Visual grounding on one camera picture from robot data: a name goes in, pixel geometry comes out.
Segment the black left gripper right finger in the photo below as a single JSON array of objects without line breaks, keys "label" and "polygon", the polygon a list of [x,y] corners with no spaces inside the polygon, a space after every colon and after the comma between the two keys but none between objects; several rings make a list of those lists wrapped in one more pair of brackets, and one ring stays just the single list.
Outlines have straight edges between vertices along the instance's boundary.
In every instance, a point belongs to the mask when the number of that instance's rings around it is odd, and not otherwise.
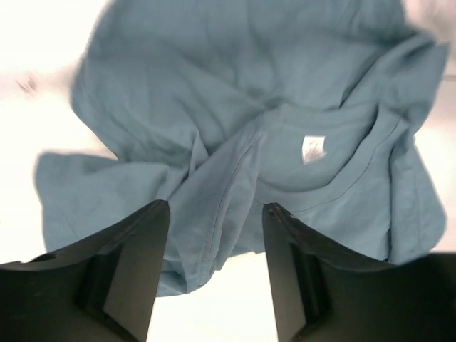
[{"label": "black left gripper right finger", "polygon": [[277,203],[263,208],[280,341],[453,341],[455,255],[402,265],[359,254]]}]

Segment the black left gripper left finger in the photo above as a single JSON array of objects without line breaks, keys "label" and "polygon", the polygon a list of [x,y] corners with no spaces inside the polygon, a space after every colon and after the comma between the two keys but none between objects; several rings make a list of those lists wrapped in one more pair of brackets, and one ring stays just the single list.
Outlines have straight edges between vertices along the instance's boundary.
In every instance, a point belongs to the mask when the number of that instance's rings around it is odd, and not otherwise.
[{"label": "black left gripper left finger", "polygon": [[76,243],[1,265],[3,341],[145,341],[170,222],[151,202]]}]

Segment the blue t shirt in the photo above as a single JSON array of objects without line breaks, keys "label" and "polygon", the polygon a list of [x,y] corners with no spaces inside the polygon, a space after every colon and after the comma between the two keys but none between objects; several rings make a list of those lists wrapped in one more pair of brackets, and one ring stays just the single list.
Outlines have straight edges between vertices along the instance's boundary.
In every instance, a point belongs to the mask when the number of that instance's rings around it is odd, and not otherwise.
[{"label": "blue t shirt", "polygon": [[374,259],[427,254],[445,213],[414,136],[446,60],[399,1],[114,1],[70,98],[114,158],[40,157],[46,248],[162,199],[160,296],[262,253],[272,202]]}]

